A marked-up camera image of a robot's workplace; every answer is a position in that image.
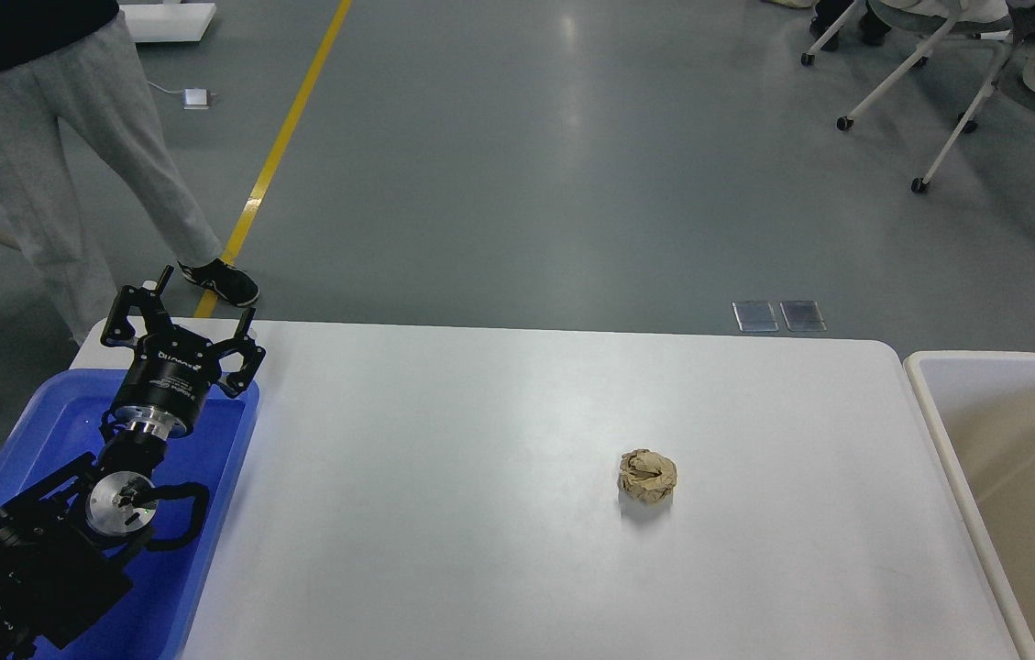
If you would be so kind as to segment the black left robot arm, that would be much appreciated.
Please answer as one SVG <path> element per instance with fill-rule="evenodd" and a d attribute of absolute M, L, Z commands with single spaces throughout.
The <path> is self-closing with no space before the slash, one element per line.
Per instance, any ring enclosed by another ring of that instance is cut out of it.
<path fill-rule="evenodd" d="M 210 339 L 174 322 L 162 304 L 172 274 L 120 289 L 101 343 L 127 347 L 130 368 L 85 452 L 0 505 L 0 659 L 30 659 L 38 639 L 69 646 L 134 588 L 140 553 L 179 551 L 210 522 L 213 488 L 157 484 L 171 440 L 191 434 L 211 389 L 234 400 L 264 360 L 247 309 L 235 333 Z"/>

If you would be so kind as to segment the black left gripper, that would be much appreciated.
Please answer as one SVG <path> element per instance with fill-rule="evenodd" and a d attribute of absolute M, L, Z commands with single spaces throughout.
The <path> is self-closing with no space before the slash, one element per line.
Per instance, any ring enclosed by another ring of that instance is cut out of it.
<path fill-rule="evenodd" d="M 235 400 L 248 391 L 267 351 L 250 334 L 256 306 L 241 314 L 235 333 L 224 341 L 177 333 L 161 299 L 173 271 L 166 266 L 151 288 L 119 290 L 103 322 L 101 343 L 135 350 L 110 416 L 124 423 L 145 409 L 157 410 L 173 419 L 173 437 L 186 437 L 205 410 L 211 386 Z"/>

